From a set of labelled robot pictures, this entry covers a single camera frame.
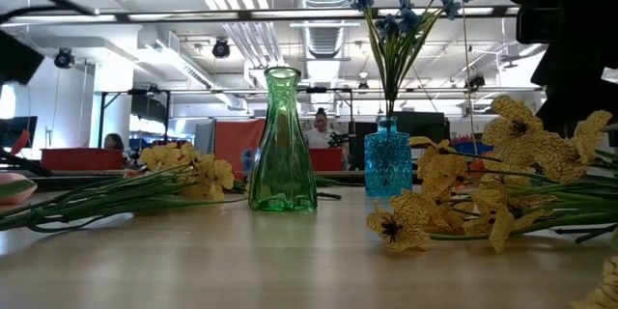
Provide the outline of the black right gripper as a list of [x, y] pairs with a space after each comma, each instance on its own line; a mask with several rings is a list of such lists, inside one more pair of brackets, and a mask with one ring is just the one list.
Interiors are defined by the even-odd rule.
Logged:
[[576, 124], [595, 111], [607, 111], [617, 120], [617, 84], [602, 79], [604, 64], [596, 51], [579, 53], [552, 43], [531, 82], [545, 89], [547, 100], [537, 111], [544, 129], [572, 136]]

